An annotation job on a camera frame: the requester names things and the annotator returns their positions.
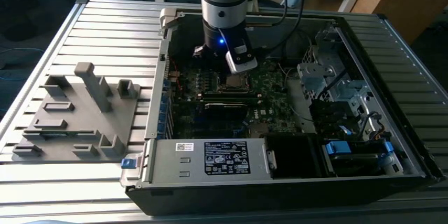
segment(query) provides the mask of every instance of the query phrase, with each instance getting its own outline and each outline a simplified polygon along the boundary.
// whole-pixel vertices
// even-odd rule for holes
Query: black cable
[[[297,19],[296,19],[296,23],[293,25],[293,28],[289,32],[289,34],[287,35],[287,37],[279,42],[277,45],[275,45],[275,47],[272,47],[271,49],[268,49],[268,52],[267,53],[271,53],[272,51],[275,51],[287,41],[288,39],[291,38],[291,36],[293,35],[297,27],[299,27],[299,24],[300,24],[300,20],[301,20],[301,13],[303,13],[303,8],[304,8],[304,2],[305,0],[301,0],[301,3],[300,3],[300,10],[299,10],[299,15],[297,15]]]
[[[285,20],[287,15],[288,15],[288,0],[284,0],[284,10],[283,10],[281,19],[276,23],[273,23],[271,26],[280,25],[283,23],[283,21]]]
[[[356,138],[357,141],[361,141],[361,139],[363,139],[364,129],[365,129],[365,126],[367,126],[367,122],[369,121],[369,118],[371,118],[372,116],[375,116],[376,114],[377,114],[377,112],[376,112],[376,111],[372,111],[372,112],[368,113],[368,115],[365,116],[364,121],[363,121],[363,123],[361,123],[361,127],[359,128],[359,133],[357,133],[357,138]]]
[[[332,82],[328,84],[328,86],[321,90],[321,92],[317,95],[316,100],[319,100],[320,97],[325,94],[325,92],[336,85],[336,83],[341,80],[345,74],[347,74],[347,69],[344,69],[343,72],[339,73],[339,75],[332,80]]]

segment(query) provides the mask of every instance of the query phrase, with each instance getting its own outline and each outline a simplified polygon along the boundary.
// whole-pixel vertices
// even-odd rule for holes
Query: slotted metal surface
[[[96,65],[95,73],[104,75],[108,83],[117,83],[125,77],[143,86],[128,152],[143,149],[161,39],[159,15],[160,10],[169,6],[199,8],[197,5],[188,4],[180,6],[105,0],[89,0],[87,4],[77,4],[73,8],[63,25],[65,27],[44,55],[48,59],[41,63],[41,69],[36,68],[39,74],[25,84],[29,85],[29,92],[21,94],[24,97],[7,114],[11,120],[4,120],[0,125],[7,129],[5,132],[0,131],[4,133],[0,162],[5,163],[0,165],[0,218],[7,218],[0,223],[48,219],[81,223],[267,221],[335,216],[340,212],[345,215],[363,214],[372,220],[372,216],[381,213],[443,213],[448,207],[448,181],[425,191],[396,194],[368,206],[225,216],[151,217],[144,215],[124,194],[124,188],[119,184],[119,164],[9,163],[13,145],[20,142],[23,128],[31,123],[47,95],[47,91],[39,88],[44,75],[68,74],[69,81],[80,82],[72,75],[79,61],[92,61]],[[429,152],[441,169],[448,170],[447,96],[387,22],[373,15],[305,13],[339,15],[347,19]]]

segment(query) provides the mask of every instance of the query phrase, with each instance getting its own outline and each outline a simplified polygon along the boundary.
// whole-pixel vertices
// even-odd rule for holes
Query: blue latch
[[[121,169],[136,169],[137,160],[132,158],[121,159]]]
[[[388,153],[393,152],[393,146],[391,142],[385,142],[384,147]]]
[[[332,141],[325,145],[328,154],[348,154],[352,153],[347,141]]]
[[[339,128],[343,129],[343,131],[347,135],[352,135],[352,131],[344,125],[339,125]]]

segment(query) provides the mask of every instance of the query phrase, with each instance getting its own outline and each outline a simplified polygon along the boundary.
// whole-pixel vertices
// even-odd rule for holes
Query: metal panel
[[[445,104],[401,104],[400,107],[407,115],[448,115]]]
[[[416,128],[415,131],[423,140],[447,141],[448,127],[445,128]]]
[[[144,47],[159,48],[160,42],[147,39],[67,38],[68,46]]]
[[[123,4],[123,3],[100,3],[89,2],[85,8],[105,8],[105,9],[119,9],[119,10],[156,10],[151,4]]]
[[[369,56],[373,63],[385,63],[385,64],[409,64],[411,61],[405,57],[395,57],[395,56]]]
[[[160,12],[149,10],[117,10],[117,9],[85,8],[83,14],[159,18]]]
[[[56,65],[51,66],[48,74],[75,76],[75,65]],[[93,73],[96,76],[108,77],[147,77],[153,78],[156,68],[144,67],[112,67],[97,66]]]
[[[111,22],[111,23],[129,23],[129,24],[155,24],[160,25],[159,18],[147,17],[123,17],[123,16],[105,16],[105,15],[89,15],[81,14],[77,21],[85,22]]]
[[[153,57],[159,55],[159,49],[129,48],[129,47],[84,47],[63,46],[59,51],[65,55],[103,55],[103,56],[140,56]]]
[[[73,29],[69,36],[89,38],[161,39],[159,33],[149,31],[104,31],[92,29]]]
[[[413,73],[413,74],[419,74],[419,69],[407,64],[407,65],[389,65],[389,64],[381,64],[377,63],[375,64],[376,69],[379,70],[379,72],[381,73]]]
[[[95,29],[95,30],[123,30],[123,31],[159,31],[160,25],[77,22],[73,28]]]
[[[425,82],[419,83],[408,83],[408,82],[391,82],[387,84],[389,90],[393,93],[397,92],[421,92],[421,93],[429,93],[433,92],[432,87]]]
[[[53,65],[76,65],[91,62],[95,66],[155,67],[159,59],[141,57],[96,56],[96,55],[59,55]]]
[[[387,83],[389,82],[427,82],[427,79],[421,74],[383,73],[381,77]]]
[[[435,93],[393,93],[399,103],[441,103],[440,96]]]
[[[13,144],[21,139],[21,130],[15,130],[16,126],[21,124],[27,125],[31,122],[33,108],[40,106],[40,101],[47,95],[47,91],[39,88],[45,75],[49,71],[55,71],[55,73],[71,72],[73,66],[69,65],[88,60],[97,65],[96,70],[107,74],[105,80],[108,83],[117,83],[121,79],[116,73],[116,70],[120,69],[119,74],[128,74],[133,83],[143,86],[128,150],[137,152],[143,148],[153,79],[141,76],[141,71],[151,71],[157,65],[157,46],[161,40],[157,31],[148,31],[148,29],[155,30],[156,28],[145,25],[159,24],[160,10],[165,7],[197,9],[200,6],[109,0],[89,0],[88,4],[93,8],[83,9],[81,5],[77,5],[69,14],[65,28],[61,29],[57,38],[52,42],[53,45],[48,49],[48,54],[52,55],[48,56],[47,61],[43,61],[41,68],[36,68],[36,72],[40,74],[39,80],[35,83],[27,83],[32,89],[19,95],[17,102],[13,104],[15,108],[12,109],[17,115],[11,113],[11,120],[5,121],[4,119],[1,122],[1,125],[8,126],[7,133],[3,135],[0,141],[0,146],[7,145],[5,152],[11,152]],[[272,10],[277,13],[281,12],[279,9],[269,9],[269,11]],[[349,23],[355,26],[353,32],[356,36],[361,43],[369,47],[367,51],[375,64],[407,65],[403,66],[404,69],[412,69],[411,65],[416,64],[417,68],[421,68],[408,58],[411,55],[409,51],[401,48],[405,47],[405,44],[392,34],[384,26],[383,21],[375,15],[328,12],[305,12],[305,14],[340,15],[349,20]],[[76,25],[79,29],[72,29],[71,24],[75,25],[72,20],[76,21],[76,19],[83,23]],[[85,23],[100,23],[100,25],[93,24],[87,26]],[[395,96],[399,97],[400,107],[407,116],[448,115],[447,106],[441,103],[443,95],[437,89],[428,88],[428,86],[435,86],[432,85],[432,79],[425,75],[424,71],[419,75],[408,72],[383,72],[381,76],[389,89],[395,92]],[[71,82],[80,82],[80,79],[73,76],[69,76],[68,80]],[[412,118],[412,121],[423,124],[421,121],[425,121],[425,118],[416,117]],[[423,126],[416,128],[416,132],[425,141],[427,147],[436,156],[443,169],[448,170],[448,127],[432,127],[433,124],[429,122]],[[11,156],[11,153],[0,154],[0,162],[9,162]],[[429,193],[411,192],[399,194],[367,206],[212,216],[152,217],[143,214],[136,205],[129,201],[124,194],[124,189],[116,182],[120,176],[119,164],[33,164],[17,166],[7,164],[0,166],[0,174],[7,174],[7,176],[0,176],[0,182],[3,183],[0,190],[1,192],[7,192],[0,197],[0,202],[5,206],[0,208],[0,218],[20,217],[16,219],[3,219],[1,223],[24,223],[43,219],[79,223],[143,223],[149,221],[204,221],[211,223],[244,220],[267,221],[268,219],[279,220],[280,218],[297,219],[316,216],[327,217],[340,215],[341,213],[347,215],[371,214],[369,218],[373,218],[373,214],[379,212],[391,214],[400,212],[400,221],[403,221],[403,216],[409,215],[407,212],[431,210],[439,211],[440,215],[448,207],[447,194],[444,193],[448,188],[447,181],[433,185],[429,188],[429,191],[432,191]],[[421,218],[420,216],[420,214],[415,214],[413,217]],[[360,218],[361,216],[357,216],[355,221],[359,222]]]

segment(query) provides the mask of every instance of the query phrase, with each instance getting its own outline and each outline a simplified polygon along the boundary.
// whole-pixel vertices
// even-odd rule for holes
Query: wire
[[[369,121],[369,118],[372,116],[375,116],[377,114],[376,111],[372,111],[371,113],[368,113],[368,115],[365,116],[364,120],[363,120],[363,123],[361,123],[361,127],[359,128],[359,133],[357,133],[357,138],[356,140],[357,141],[361,141],[363,139],[363,132],[364,132],[364,129],[365,129],[365,126],[367,126],[367,122]]]
[[[304,119],[304,120],[307,120],[307,121],[309,121],[309,122],[315,122],[313,120],[311,120],[311,119],[308,119],[308,118],[304,118],[296,111],[295,111],[295,109],[293,109],[293,107],[289,105],[289,108],[291,108],[291,110],[292,110],[292,112],[297,115],[297,117],[300,117],[301,119]]]
[[[3,78],[3,77],[0,77],[0,80],[4,80],[4,81],[24,81],[24,80],[27,80],[27,78],[21,78],[21,79],[8,79],[8,78]]]
[[[285,20],[287,15],[288,15],[288,0],[284,0],[283,16],[281,16],[280,20],[276,23],[273,23],[271,26],[280,25],[283,23],[283,21]]]
[[[296,23],[293,25],[293,28],[289,32],[289,34],[287,35],[287,37],[279,42],[277,45],[275,45],[269,50],[268,50],[268,53],[271,53],[273,50],[276,50],[287,41],[288,39],[292,37],[297,27],[299,27],[299,24],[300,24],[300,20],[301,20],[301,13],[303,13],[303,8],[304,8],[304,2],[305,0],[301,0],[301,3],[300,3],[300,10],[299,10],[299,15],[297,15],[297,19],[296,19]]]
[[[288,72],[285,73],[285,81],[283,83],[283,87],[287,86],[287,79],[288,79],[288,74],[289,74],[291,71],[292,71],[292,68],[289,68]]]
[[[331,83],[328,84],[328,86],[321,90],[321,92],[317,95],[316,100],[319,100],[320,97],[325,94],[325,92],[336,85],[336,83],[341,80],[341,78],[344,77],[345,74],[347,74],[347,69],[344,69],[343,72],[339,73],[339,75],[331,81]]]
[[[280,63],[279,63],[279,67],[280,67],[280,70],[281,70],[283,74],[287,75],[287,72],[285,72],[285,70],[283,69]]]
[[[372,138],[369,139],[369,141],[373,140],[373,139],[377,140],[380,138],[381,133],[385,130],[384,124],[380,122],[380,120],[376,120],[376,123],[379,124],[379,126],[381,128],[379,129],[379,131],[376,132],[376,134],[372,136]]]
[[[39,48],[33,48],[33,47],[17,47],[17,48],[9,48],[7,50],[3,50],[0,51],[0,54],[5,53],[5,52],[9,52],[9,51],[13,51],[13,50],[35,50],[35,51],[39,51],[41,53],[44,53],[45,51],[39,49]]]

